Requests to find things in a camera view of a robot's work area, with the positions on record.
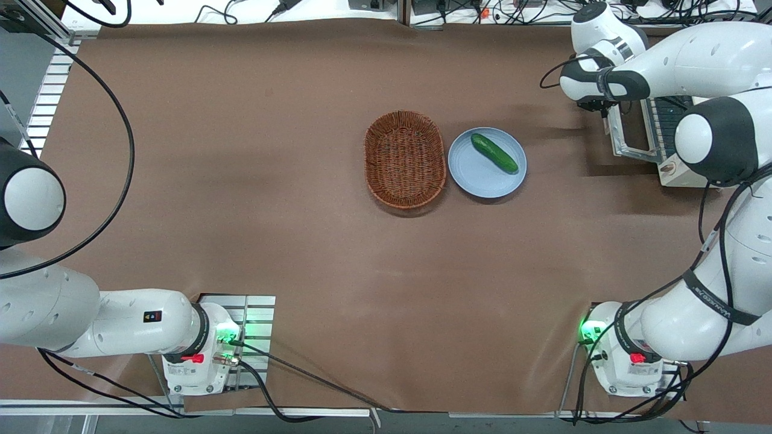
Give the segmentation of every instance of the warning sticker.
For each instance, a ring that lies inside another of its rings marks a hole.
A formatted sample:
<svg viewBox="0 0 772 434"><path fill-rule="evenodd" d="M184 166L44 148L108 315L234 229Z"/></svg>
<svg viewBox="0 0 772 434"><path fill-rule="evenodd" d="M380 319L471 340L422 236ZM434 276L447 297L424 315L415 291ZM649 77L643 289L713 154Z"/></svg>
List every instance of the warning sticker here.
<svg viewBox="0 0 772 434"><path fill-rule="evenodd" d="M659 373L659 366L654 366L648 363L630 364L628 366L628 374L632 375L657 375Z"/></svg>
<svg viewBox="0 0 772 434"><path fill-rule="evenodd" d="M174 366L172 364L169 366L169 374L171 375L194 375L195 374L195 368L188 368L187 366Z"/></svg>

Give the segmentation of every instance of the robot arm label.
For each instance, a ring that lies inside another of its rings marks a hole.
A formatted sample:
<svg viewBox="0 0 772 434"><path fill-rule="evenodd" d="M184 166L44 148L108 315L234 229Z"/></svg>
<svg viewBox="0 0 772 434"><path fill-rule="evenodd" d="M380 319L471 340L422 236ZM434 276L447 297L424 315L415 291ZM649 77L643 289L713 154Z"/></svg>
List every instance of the robot arm label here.
<svg viewBox="0 0 772 434"><path fill-rule="evenodd" d="M707 307L713 309L717 314L725 317L727 320L744 326L749 326L755 323L759 318L757 315L749 314L741 310L735 309L724 303L719 297L716 296L711 290L708 289L702 282L699 281L697 275L691 269L688 269L683 275L683 282L686 283L686 287L692 291L695 297L700 299Z"/></svg>

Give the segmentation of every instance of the wire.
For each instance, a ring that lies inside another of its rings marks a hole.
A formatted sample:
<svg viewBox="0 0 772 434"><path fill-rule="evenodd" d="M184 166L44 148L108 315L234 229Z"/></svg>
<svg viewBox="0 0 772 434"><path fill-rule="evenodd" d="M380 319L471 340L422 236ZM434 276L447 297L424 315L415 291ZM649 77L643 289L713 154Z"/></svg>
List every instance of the wire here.
<svg viewBox="0 0 772 434"><path fill-rule="evenodd" d="M686 425L686 422L683 422L681 419L678 419L678 422L679 422L679 423L680 423L680 424L681 424L681 425L682 425L684 428L686 428L686 431L689 431L689 432L694 432L694 434L703 434L703 433L704 433L704 431L700 431L699 429L692 429L692 428L690 428L688 425Z"/></svg>
<svg viewBox="0 0 772 434"><path fill-rule="evenodd" d="M772 12L772 6L764 9L764 12L761 12L760 14L758 14L756 18L754 18L752 21L764 22L764 20L767 18L767 15L769 15L770 12Z"/></svg>
<svg viewBox="0 0 772 434"><path fill-rule="evenodd" d="M536 15L534 15L534 16L533 16L533 18L531 18L531 19L530 19L528 22L524 22L523 24L525 24L525 25L529 25L529 24L533 24L533 23L535 23L535 22L536 22L536 20L537 20L537 18L539 18L539 15L541 15L541 14L543 14L543 13L544 13L544 9L546 9L546 8L547 8L547 0L541 0L541 1L542 1L543 3L542 3L542 5L541 5L541 9L539 9L539 12L537 12L537 13L536 13Z"/></svg>
<svg viewBox="0 0 772 434"><path fill-rule="evenodd" d="M104 22L101 19L95 18L95 17L85 13L81 8L75 6L70 0L62 0L62 3L64 3L68 7L72 8L73 11L78 12L79 14L83 15L87 19L95 22L96 24L104 25L105 27L110 27L111 29L122 29L123 27L126 27L127 25L129 25L129 21L131 20L131 0L126 0L126 18L125 18L125 20L123 22L121 22L119 24L113 24L113 23L109 23L109 22Z"/></svg>
<svg viewBox="0 0 772 434"><path fill-rule="evenodd" d="M319 375L312 374L311 372L308 372L308 371L306 371L303 368L299 368L299 367L295 366L294 364L289 363L288 361L284 361L283 359L278 358L277 356L275 356L273 354L270 354L267 351L263 351L263 350L261 350L259 348L253 347L252 345L246 344L243 341L232 340L229 343L231 345L233 345L233 346L236 346L236 347L248 348L248 349L256 352L257 354L265 356L265 357L267 357L267 358L269 358L269 359L271 359L273 361L277 361L280 364L283 364L284 366L287 366L288 368L293 369L294 371L298 371L300 374L303 374L303 375L305 375L305 376L307 376L309 378L312 378L312 379L314 379L314 380L316 380L316 381L318 381L318 382L320 382L320 383L322 383L322 384L324 384L324 385L326 385L328 387L331 387L331 388L333 388L333 389L335 389L335 390L337 390L337 391L339 391L341 393L344 393L345 395L349 395L352 398L355 398L355 399L357 399L359 401L362 401L365 404L369 405L370 407L373 407L373 408L376 408L376 409L380 409L380 410L384 410L386 412L399 412L399 411L388 409L385 406L383 406L381 404L378 404L377 402L373 401L372 399L366 398L363 395L360 395L359 393L353 392L353 391L351 391L351 390L349 390L347 388L344 388L342 386L336 385L335 383L333 383L333 382L331 382L329 380L321 378Z"/></svg>
<svg viewBox="0 0 772 434"><path fill-rule="evenodd" d="M560 414L563 412L563 407L566 405L566 398L568 397L568 386L571 385L571 377L574 376L574 364L577 360L577 354L579 353L579 347L581 347L581 344L577 343L574 347L574 354L571 356L571 365L568 368L568 378L566 378L566 386L563 388L563 396L560 398L560 406L557 408L557 411L555 412L555 417L560 417Z"/></svg>
<svg viewBox="0 0 772 434"><path fill-rule="evenodd" d="M475 22L477 22L477 24L483 23L483 11L488 9L488 5L490 5L490 2L492 1L493 0L487 0L483 7L480 7L479 4L477 5L477 18L475 19L475 21L472 21L472 24L474 24Z"/></svg>
<svg viewBox="0 0 772 434"><path fill-rule="evenodd" d="M88 65L86 65L84 61L82 61L78 56L72 54L62 44L51 39L50 37L48 37L46 34L42 33L41 31L39 31L38 29L32 28L31 26L27 25L25 22L19 19L13 18L3 11L0 11L0 16L6 19L9 19L15 22L16 24L19 24L20 26L26 28L30 32L35 33L37 36L40 36L40 38L45 40L47 43L55 46L62 53L64 53L66 56L72 59L75 63L83 67L86 70L86 72L88 72L88 74L90 74L99 83L99 85L102 86L104 91L107 92L107 95L113 101L113 104L115 104L115 108L118 109L120 118L124 122L124 126L126 127L126 133L127 133L128 142L129 142L129 161L128 161L128 168L126 170L126 181L124 182L123 189L121 190L120 195L118 196L118 201L113 207L113 210L110 211L110 214L107 216L106 219L104 219L102 224L100 224L99 227L97 227L96 230L91 233L91 235L87 236L83 241L79 242L72 249L67 250L66 252L62 253L61 255L58 255L53 259L49 259L37 265L29 266L27 268L12 271L9 273L0 274L0 280L2 280L2 279L10 279L11 277L21 276L27 273L32 273L37 270L42 270L47 266L51 266L63 259L69 258L73 254L81 250L83 247L88 246L89 243L91 243L97 236L99 236L102 233L102 231L104 231L104 229L107 228L107 226L110 225L113 219L115 219L115 216L118 215L120 208L123 206L124 201L126 200L126 196L128 195L128 192L129 192L129 187L131 186L131 178L134 175L134 132L131 130L131 124L129 123L129 118L126 116L126 112L124 111L123 106L120 105L120 102L118 101L118 98L115 96L115 93L113 93L113 91L110 89L107 83L105 83L104 80L102 80L102 77L100 77L96 72L94 72L94 70L92 70Z"/></svg>
<svg viewBox="0 0 772 434"><path fill-rule="evenodd" d="M735 202L740 197L740 195L746 189L748 189L755 181L758 181L758 180L760 180L762 178L766 178L766 177L771 176L771 175L772 175L772 164L767 164L766 166L764 166L761 169L759 169L756 172L754 172L754 174L748 180L746 180L745 182L739 184L737 186L737 188L735 189L735 191L733 192L732 196L730 197L729 201L727 201L726 206L724 207L723 213L721 215L721 218L719 219L718 223L716 223L716 226L714 227L714 230L716 230L719 233L719 248L720 248L720 256L721 256L721 265L722 265L722 269L723 269L724 280L725 280L725 283L726 283L726 304L729 307L733 307L734 306L734 295L733 295L733 288L732 288L732 280L731 280L730 271L729 271L729 264L728 264L728 260L726 258L726 224L727 224L727 220L729 219L729 214L730 214L730 212L731 212ZM696 264L702 258L703 254L704 254L703 251L700 251L697 254L695 262L692 264L691 268L694 268L696 266ZM665 288L666 287L663 287L663 288L660 288L660 289L654 291L653 293L650 293L648 296L644 297L644 299L640 300L635 305L631 306L629 309L627 309L625 312L623 312L619 316L619 320L624 318L630 312L630 310L632 310L633 308L635 308L638 305L640 305L640 303L643 300L650 298L655 293L658 293L659 291L664 290ZM640 409L643 405L646 405L649 402L652 402L655 399L662 397L663 395L666 395L666 394L668 394L670 392L678 390L677 393L676 393L676 397L669 403L669 405L672 404L672 405L670 405L667 408L667 410L669 410L671 407L673 407L675 405L675 403L679 399L679 396L682 395L682 393L685 391L686 388L683 387L683 386L688 386L691 383L691 381L694 380L694 378L697 378L698 376L700 376L721 355L721 351L724 349L724 347L726 346L726 343L729 341L729 337L730 337L730 335L732 333L732 327L733 327L733 323L731 321L727 321L726 322L726 330L724 332L724 335L721 338L721 341L719 342L718 346L716 347L716 350L713 352L713 354L710 356L710 358L708 358L708 360L705 362L705 364L703 364L703 366L701 366L697 371L693 371L691 369L691 365L688 364L687 368L689 369L689 373L687 374L686 378L684 378L679 385L668 387L667 389L665 389L664 391L658 393L654 397L649 398L649 399L645 400L644 402L641 402L640 404L638 404L638 405L636 405L634 407L631 407L630 409L626 410L625 412L622 412L619 415L616 415L616 416L614 416L612 418L581 418L580 417L581 408L583 406L583 401L584 401L584 380L585 380L585 375L587 374L587 367L588 367L588 365L591 362L592 352L594 351L596 345L600 341L600 339L603 336L603 334L605 334L608 330L610 330L615 325L615 323L616 323L616 321L614 323L610 324L608 327L606 327L603 330L601 335L598 336L598 339L593 343L591 351L588 353L587 362L585 362L585 366L584 366L584 369L582 371L582 378L581 378L581 383L580 383L580 393L577 394L577 411L575 411L574 418L572 419L572 422L574 424L576 424L576 422L578 420L582 420L584 422L589 422L589 423L596 423L596 424L597 423L606 423L606 422L637 422L640 419L636 419L636 418L622 419L622 418L624 418L626 415L629 415L630 413L634 412L635 410Z"/></svg>
<svg viewBox="0 0 772 434"><path fill-rule="evenodd" d="M703 216L705 215L705 201L708 199L708 190L710 190L710 181L705 183L703 188L703 198L699 200L699 218L697 219L697 229L699 230L699 241L705 244L705 236L703 236Z"/></svg>
<svg viewBox="0 0 772 434"><path fill-rule="evenodd" d="M541 80L539 80L539 87L542 88L542 89L552 89L553 87L560 86L560 83L555 83L555 84L551 84L549 86L544 86L544 80L546 80L547 77L549 77L551 73L555 72L558 68L560 68L562 66L566 66L569 63L578 62L580 60L587 60L587 59L606 59L606 58L604 56L598 56L598 55L595 55L595 56L582 56L582 57L572 57L569 60L566 60L564 62L560 62L556 66L553 66L552 69L547 71L547 73L545 73L541 77Z"/></svg>
<svg viewBox="0 0 772 434"><path fill-rule="evenodd" d="M157 402L157 401L155 401L152 398L148 398L147 396L142 395L139 392L136 392L136 391L134 391L134 390L132 390L130 388L127 388L125 386L119 385L118 383L116 383L115 381L110 380L109 378L105 377L104 375L97 374L96 372L92 372L92 371L88 371L88 370L83 370L83 368L77 367L76 369L79 369L81 371L86 372L87 374L90 374L90 375L93 375L93 376L98 377L100 379L103 379L103 380L109 382L112 385L115 385L115 386L117 386L119 388L122 388L123 390L125 390L127 392L134 393L135 395L139 396L140 398L143 398L143 399L145 399L145 400L147 400L149 402L152 402L155 405L158 405L159 407L161 407L161 408L163 408L165 410L168 410L169 412L172 412L174 414L170 415L168 413L159 412L158 410L153 409L149 405L140 404L138 402L134 402L134 401L130 401L130 400L125 399L125 398L121 398L120 396L111 395L109 393L105 393L105 392L102 392L100 390L97 390L97 389L87 385L86 383L83 383L82 381L78 380L77 378L74 378L70 374L67 374L59 366L56 366L56 364L53 361L51 361L51 358L49 356L54 357L56 360L61 361L62 363L67 364L70 367L75 368L77 365L75 365L71 361L68 361L68 360L66 360L64 358L61 358L60 356L58 356L56 354L53 354L52 352L50 352L48 350L45 350L45 349L42 349L42 348L38 348L38 352L40 353L40 356L43 358L43 360L46 362L46 364L48 366L50 366L51 369L56 371L57 374L63 376L64 378L66 378L67 380L71 381L72 383L75 383L76 385L78 385L78 386L80 386L82 388L85 388L89 392L96 393L97 395L103 396L105 398L115 399L117 401L120 401L120 402L123 402L125 404L131 405L132 407L136 407L138 409L142 409L142 410L144 410L146 412L151 412L151 413L159 415L159 416L164 416L165 418L169 418L169 419L193 419L193 418L197 418L198 417L198 416L195 416L195 415L184 415L184 414L181 414L180 412L177 412L176 410L172 409L171 407L167 407L166 405L163 405L160 402Z"/></svg>
<svg viewBox="0 0 772 434"><path fill-rule="evenodd" d="M737 0L737 7L734 9L734 13L732 14L732 18L730 18L730 21L734 21L735 17L737 17L737 13L740 12L740 0Z"/></svg>
<svg viewBox="0 0 772 434"><path fill-rule="evenodd" d="M268 15L268 18L264 22L271 21L271 18L277 16L278 14L282 12L287 12L290 9L294 8L298 3L300 3L300 0L279 0L279 5L276 6L275 9L273 9L273 12L271 12L271 15Z"/></svg>
<svg viewBox="0 0 772 434"><path fill-rule="evenodd" d="M38 156L38 151L34 146L32 146L32 141L29 139L29 135L27 134L27 131L22 124L22 120L19 119L18 114L16 114L16 110L13 110L13 107L11 106L11 101L2 90L0 90L0 100L2 100L2 103L5 104L5 108L8 109L8 114L11 115L13 123L16 124L16 127L19 129L19 133L22 134L22 139L24 139L24 142L27 143L29 153L32 154L33 157L40 159L40 156Z"/></svg>
<svg viewBox="0 0 772 434"><path fill-rule="evenodd" d="M201 14L204 12L204 9L206 8L206 9L209 9L209 10L211 10L212 12L214 12L216 14L221 15L222 18L225 20L225 24L229 24L229 25L239 24L239 19L236 18L235 15L232 15L232 14L228 13L228 9L230 9L230 7L234 3L238 2L238 1L239 0L229 0L228 3L225 5L225 9L222 12L220 12L219 10L217 10L215 8L212 8L210 5L203 5L198 10L198 15L195 16L195 19L193 20L193 22L198 22L198 20L201 18Z"/></svg>
<svg viewBox="0 0 772 434"><path fill-rule="evenodd" d="M689 109L684 103L682 103L681 101L678 101L676 99L673 99L671 97L659 97L659 99L663 100L663 101L666 101L666 102L668 102L668 103L670 103L670 104L672 104L672 105L674 105L674 106L676 106L678 108L681 108L683 110L688 110Z"/></svg>
<svg viewBox="0 0 772 434"><path fill-rule="evenodd" d="M453 9L451 9L451 10L449 10L449 11L446 11L446 12L445 12L445 16L447 16L448 14L452 14L453 12L455 12L455 11L458 11L458 10L460 10L461 8L465 8L465 7L466 7L466 6L467 6L469 3L470 3L469 1L467 1L467 2L464 2L463 4L459 3L459 6L456 6L455 8L453 8ZM438 16L438 17L434 17L434 18L432 18L432 19L427 19L427 20L425 20L425 21L416 22L415 24L411 24L411 25L421 25L421 24L426 24L427 22L432 22L432 21L434 21L434 20L436 20L436 19L441 19L441 18L443 18L443 15L440 15L440 16Z"/></svg>
<svg viewBox="0 0 772 434"><path fill-rule="evenodd" d="M282 419L284 422L289 422L289 423L311 422L312 420L322 419L322 416L305 416L300 418L290 418L285 416L276 407L276 404L273 403L273 400L271 399L271 395L268 393L268 388L266 387L266 383L262 380L262 377L260 377L260 373L258 373L258 371L255 371L255 369L251 365L249 365L248 363L245 363L244 361L239 361L239 366L247 370L250 374L252 374L253 377L255 377L255 380L257 380L257 384L260 385L262 396L266 398L266 402L268 402L268 406L271 408L271 411L273 411L273 414L276 415L277 418Z"/></svg>
<svg viewBox="0 0 772 434"><path fill-rule="evenodd" d="M630 114L630 112L632 111L632 106L633 106L634 102L633 101L628 101L628 102L630 103L630 105L628 105L627 109L625 109L625 110L623 110L621 112L623 115Z"/></svg>

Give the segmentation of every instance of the brown tablecloth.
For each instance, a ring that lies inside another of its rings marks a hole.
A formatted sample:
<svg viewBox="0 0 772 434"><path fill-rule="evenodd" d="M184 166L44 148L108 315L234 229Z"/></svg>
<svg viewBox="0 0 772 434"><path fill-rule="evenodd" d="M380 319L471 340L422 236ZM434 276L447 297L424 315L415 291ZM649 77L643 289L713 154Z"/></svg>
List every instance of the brown tablecloth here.
<svg viewBox="0 0 772 434"><path fill-rule="evenodd" d="M393 408L554 410L589 303L641 297L699 248L699 191L611 157L597 114L538 88L570 53L568 29L356 19L103 31L80 55L125 106L137 167L122 212L65 265L102 290L274 294L276 355ZM365 185L362 140L396 109L430 116L446 147L470 127L509 131L525 182L482 202L449 179L430 212L387 212ZM51 256L96 227L126 143L111 102L73 67L43 152L67 213L24 249ZM708 222L722 204L711 195ZM672 414L772 422L770 354L721 358ZM86 397L31 349L3 348L0 363L4 398ZM143 355L82 363L159 393ZM269 388L279 405L359 406L274 365ZM588 381L587 409L635 402ZM264 405L259 391L186 403Z"/></svg>

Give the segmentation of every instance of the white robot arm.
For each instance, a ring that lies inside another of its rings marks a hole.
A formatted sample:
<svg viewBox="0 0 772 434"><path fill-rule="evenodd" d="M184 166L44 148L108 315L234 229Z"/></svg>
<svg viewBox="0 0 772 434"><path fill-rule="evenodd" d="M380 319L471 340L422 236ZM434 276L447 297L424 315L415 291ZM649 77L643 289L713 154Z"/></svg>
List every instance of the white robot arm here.
<svg viewBox="0 0 772 434"><path fill-rule="evenodd" d="M603 110L623 100L689 95L712 98L686 111L675 149L714 185L745 182L772 162L772 26L712 22L668 36L639 52L640 36L622 27L603 2L574 17L575 61L560 87L577 105ZM726 225L733 307L718 248L684 272L663 297L618 315L626 303L596 306L581 328L596 345L594 370L608 393L652 396L667 386L662 364L710 358L733 323L721 355L772 344L772 178L754 182L736 201Z"/></svg>
<svg viewBox="0 0 772 434"><path fill-rule="evenodd" d="M0 141L0 275L41 263L14 247L59 224L65 194L45 163ZM0 278L0 343L44 348L65 357L162 354L172 391L221 392L232 355L225 342L239 326L213 303L178 291L99 291L88 276L54 265Z"/></svg>

